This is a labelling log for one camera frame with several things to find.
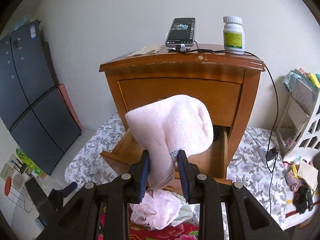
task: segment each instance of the pink cloth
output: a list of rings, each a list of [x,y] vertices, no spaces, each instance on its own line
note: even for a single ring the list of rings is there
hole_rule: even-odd
[[[149,151],[149,185],[159,189],[173,179],[176,155],[204,152],[213,141],[213,126],[205,105],[177,95],[129,111],[125,118],[135,140]]]
[[[180,200],[170,191],[162,189],[147,192],[140,204],[130,204],[131,222],[150,230],[163,229],[179,214]]]

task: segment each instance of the pill bottle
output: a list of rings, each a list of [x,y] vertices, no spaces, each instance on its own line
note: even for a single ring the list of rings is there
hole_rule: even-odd
[[[223,17],[224,49],[228,53],[242,55],[245,50],[242,19],[236,16]]]

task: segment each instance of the open drawer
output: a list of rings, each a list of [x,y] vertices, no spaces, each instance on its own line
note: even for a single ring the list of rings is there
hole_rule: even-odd
[[[190,163],[199,167],[201,173],[213,178],[225,179],[227,175],[228,135],[225,127],[219,127],[219,138],[204,152],[188,157]],[[102,156],[131,165],[139,162],[143,147],[132,136],[130,130],[124,134],[111,153],[103,151]]]

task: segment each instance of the floral tablecloth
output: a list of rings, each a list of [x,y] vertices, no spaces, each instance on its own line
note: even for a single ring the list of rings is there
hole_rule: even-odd
[[[86,143],[81,151],[65,170],[65,180],[75,181],[81,188],[92,181],[97,185],[111,182],[118,175],[101,157],[104,151],[111,152],[125,133],[124,126],[118,113],[113,114],[99,128],[95,135]],[[269,212],[269,186],[271,174],[262,163],[258,154],[260,146],[267,146],[270,131],[265,129],[247,128],[239,147],[227,168],[227,179],[242,182],[255,198]],[[270,147],[277,145],[276,135],[273,134]],[[286,207],[286,188],[284,168],[280,155],[276,160],[270,196],[271,216],[283,228]],[[223,207],[225,239],[228,239],[227,217]]]

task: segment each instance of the yellow-green label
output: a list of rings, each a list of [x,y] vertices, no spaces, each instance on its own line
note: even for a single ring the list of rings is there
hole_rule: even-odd
[[[242,34],[225,32],[224,46],[230,47],[230,48],[242,49]]]

